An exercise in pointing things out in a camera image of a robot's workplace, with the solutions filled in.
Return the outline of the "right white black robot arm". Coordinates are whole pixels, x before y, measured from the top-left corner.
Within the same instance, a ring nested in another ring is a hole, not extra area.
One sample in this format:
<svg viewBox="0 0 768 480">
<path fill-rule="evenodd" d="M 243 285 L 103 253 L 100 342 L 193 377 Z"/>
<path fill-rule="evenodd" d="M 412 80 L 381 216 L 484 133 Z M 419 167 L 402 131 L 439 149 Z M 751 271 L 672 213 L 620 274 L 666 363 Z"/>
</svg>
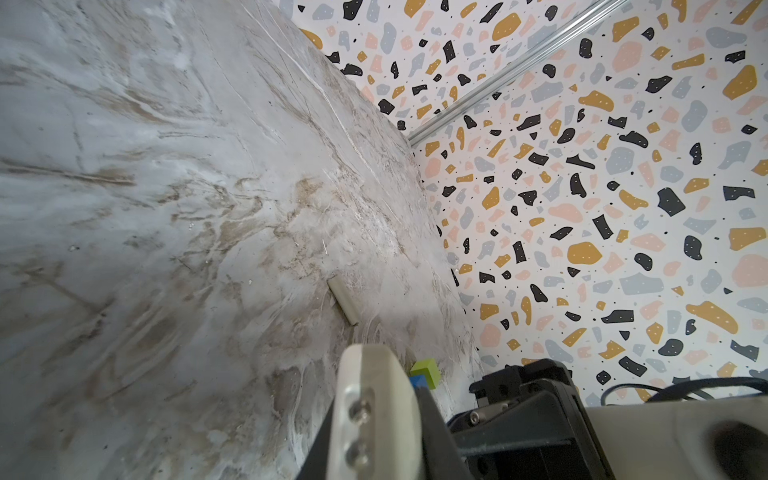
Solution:
<svg viewBox="0 0 768 480">
<path fill-rule="evenodd" d="M 764 479 L 767 381 L 687 380 L 641 405 L 585 407 L 570 371 L 538 360 L 471 384 L 448 422 L 477 479 Z"/>
</svg>

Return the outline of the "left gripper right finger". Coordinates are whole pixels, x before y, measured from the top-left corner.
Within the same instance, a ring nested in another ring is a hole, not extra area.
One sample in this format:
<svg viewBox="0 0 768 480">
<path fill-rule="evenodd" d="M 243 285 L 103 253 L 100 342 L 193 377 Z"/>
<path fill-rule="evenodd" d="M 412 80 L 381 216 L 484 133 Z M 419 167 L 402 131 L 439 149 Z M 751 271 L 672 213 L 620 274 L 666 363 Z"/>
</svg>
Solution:
<svg viewBox="0 0 768 480">
<path fill-rule="evenodd" d="M 415 396 L 422 425 L 423 461 L 426 478 L 431 480 L 471 480 L 465 461 L 434 401 L 430 390 L 417 387 Z"/>
</svg>

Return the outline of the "white remote control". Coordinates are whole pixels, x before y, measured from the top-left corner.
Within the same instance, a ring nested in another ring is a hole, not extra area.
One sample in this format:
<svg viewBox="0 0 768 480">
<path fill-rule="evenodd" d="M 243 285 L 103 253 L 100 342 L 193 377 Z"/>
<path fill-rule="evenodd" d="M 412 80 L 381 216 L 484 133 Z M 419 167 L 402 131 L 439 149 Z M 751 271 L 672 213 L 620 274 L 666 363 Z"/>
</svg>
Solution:
<svg viewBox="0 0 768 480">
<path fill-rule="evenodd" d="M 343 352 L 332 407 L 327 479 L 423 479 L 415 390 L 385 345 Z"/>
</svg>

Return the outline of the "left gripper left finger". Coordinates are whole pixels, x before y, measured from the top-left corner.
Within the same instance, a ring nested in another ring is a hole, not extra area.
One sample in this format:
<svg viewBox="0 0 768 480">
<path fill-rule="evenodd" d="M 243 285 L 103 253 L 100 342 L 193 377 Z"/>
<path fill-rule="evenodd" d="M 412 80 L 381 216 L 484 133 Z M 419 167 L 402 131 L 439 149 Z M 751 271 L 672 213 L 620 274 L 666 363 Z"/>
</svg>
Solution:
<svg viewBox="0 0 768 480">
<path fill-rule="evenodd" d="M 325 480 L 328 469 L 328 455 L 331 444 L 334 404 L 332 401 L 322 425 L 302 465 L 297 480 Z"/>
</svg>

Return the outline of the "beige battery cover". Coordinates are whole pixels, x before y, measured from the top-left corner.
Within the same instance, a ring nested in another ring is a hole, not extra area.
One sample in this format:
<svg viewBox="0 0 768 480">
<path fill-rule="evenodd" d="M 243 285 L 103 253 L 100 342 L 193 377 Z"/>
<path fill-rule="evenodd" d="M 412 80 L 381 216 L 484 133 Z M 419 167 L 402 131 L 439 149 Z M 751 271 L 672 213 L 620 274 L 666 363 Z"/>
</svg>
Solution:
<svg viewBox="0 0 768 480">
<path fill-rule="evenodd" d="M 347 322 L 351 326 L 357 326 L 361 321 L 361 314 L 351 290 L 340 276 L 331 277 L 327 284 Z"/>
</svg>

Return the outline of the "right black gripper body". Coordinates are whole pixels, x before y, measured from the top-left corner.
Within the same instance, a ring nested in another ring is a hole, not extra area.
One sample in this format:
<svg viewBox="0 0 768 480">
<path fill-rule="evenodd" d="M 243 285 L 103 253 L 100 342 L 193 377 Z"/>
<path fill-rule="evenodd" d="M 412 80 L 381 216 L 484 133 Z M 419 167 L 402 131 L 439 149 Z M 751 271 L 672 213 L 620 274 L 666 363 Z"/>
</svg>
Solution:
<svg viewBox="0 0 768 480">
<path fill-rule="evenodd" d="M 472 383 L 477 407 L 448 429 L 477 479 L 613 479 L 564 364 L 505 366 Z"/>
</svg>

